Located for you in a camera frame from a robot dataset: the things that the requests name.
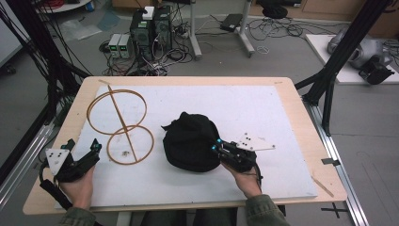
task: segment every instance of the black glove device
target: black glove device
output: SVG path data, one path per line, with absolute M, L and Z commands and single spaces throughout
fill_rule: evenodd
M 240 149 L 235 142 L 228 143 L 219 138 L 212 146 L 212 151 L 219 154 L 222 162 L 238 172 L 249 171 L 256 166 L 255 152 Z

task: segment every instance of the person's left hand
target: person's left hand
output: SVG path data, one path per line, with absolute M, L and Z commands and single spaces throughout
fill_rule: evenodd
M 86 210 L 90 208 L 91 196 L 93 195 L 94 167 L 89 169 L 88 172 L 77 181 L 59 184 L 64 193 L 71 199 L 73 207 Z

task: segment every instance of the white board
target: white board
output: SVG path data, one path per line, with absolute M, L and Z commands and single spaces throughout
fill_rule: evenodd
M 334 37 L 335 35 L 306 35 L 309 45 L 324 64 L 326 64 L 329 57 L 331 57 L 327 51 L 327 45 Z M 393 71 L 395 74 L 389 76 L 385 81 L 380 83 L 380 85 L 399 84 L 399 73 L 390 65 L 387 66 L 387 69 Z M 368 84 L 360 77 L 359 70 L 350 66 L 349 63 L 343 65 L 343 68 L 338 73 L 337 82 L 343 85 Z
M 106 143 L 110 136 L 95 132 L 86 121 L 73 155 L 75 159 L 79 159 L 88 152 L 94 138 L 103 144 L 101 160 L 94 172 L 92 206 L 227 202 L 245 199 L 230 173 L 222 166 L 209 172 L 195 173 L 175 168 L 168 163 L 162 142 L 165 131 L 161 125 L 169 125 L 177 120 L 183 111 L 207 116 L 217 126 L 221 138 L 226 141 L 238 141 L 245 132 L 249 132 L 275 144 L 275 150 L 257 152 L 257 162 L 264 177 L 263 192 L 273 199 L 317 196 L 317 190 L 274 87 L 113 86 L 112 89 L 130 89 L 144 97 L 148 111 L 141 125 L 152 131 L 155 143 L 151 154 L 140 163 L 131 166 L 118 165 L 110 161 L 106 154 Z M 107 87 L 100 87 L 97 95 L 105 92 Z M 139 98 L 125 93 L 114 97 L 126 125 L 141 118 L 144 105 Z M 121 128 L 110 97 L 104 98 L 93 107 L 90 119 L 98 128 L 109 131 Z M 137 155 L 142 154 L 138 149 L 147 151 L 151 145 L 149 136 L 143 131 L 138 135 L 142 137 L 141 141 L 133 140 Z M 111 149 L 122 156 L 121 152 L 129 149 L 127 139 L 121 135 L 113 140 L 115 142 L 112 142 Z

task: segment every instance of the black fabric bundle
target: black fabric bundle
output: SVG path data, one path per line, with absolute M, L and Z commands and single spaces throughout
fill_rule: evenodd
M 180 169 L 205 172 L 220 164 L 211 147 L 219 138 L 215 124 L 206 116 L 183 112 L 178 120 L 162 126 L 168 162 Z

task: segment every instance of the gray jacket sleeve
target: gray jacket sleeve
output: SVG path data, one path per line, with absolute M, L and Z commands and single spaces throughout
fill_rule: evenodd
M 290 225 L 268 195 L 248 199 L 246 210 L 248 226 Z
M 92 226 L 96 217 L 88 210 L 71 207 L 59 221 L 58 226 Z

